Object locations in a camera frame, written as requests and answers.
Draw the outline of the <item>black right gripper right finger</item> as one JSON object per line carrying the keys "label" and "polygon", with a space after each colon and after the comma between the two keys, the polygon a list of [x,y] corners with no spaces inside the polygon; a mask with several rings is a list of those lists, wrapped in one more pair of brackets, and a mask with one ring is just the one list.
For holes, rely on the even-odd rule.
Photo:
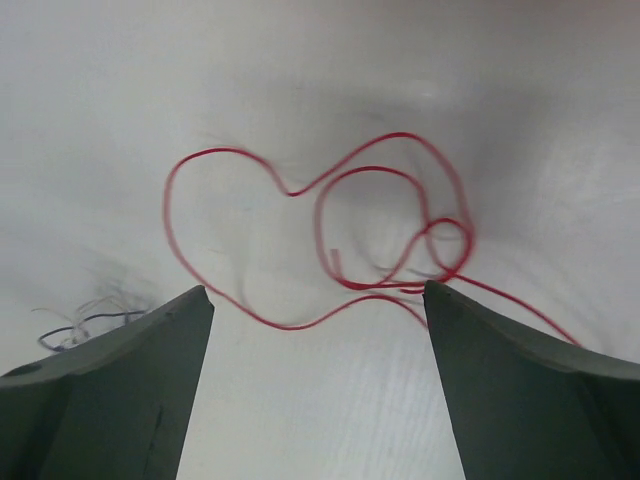
{"label": "black right gripper right finger", "polygon": [[468,479],[636,479],[639,366],[429,281],[430,339]]}

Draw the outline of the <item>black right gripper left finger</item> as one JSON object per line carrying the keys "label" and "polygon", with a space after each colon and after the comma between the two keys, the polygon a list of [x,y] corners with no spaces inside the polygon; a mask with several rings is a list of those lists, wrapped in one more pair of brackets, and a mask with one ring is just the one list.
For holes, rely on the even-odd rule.
{"label": "black right gripper left finger", "polygon": [[2,478],[176,478],[213,314],[196,286],[2,375]]}

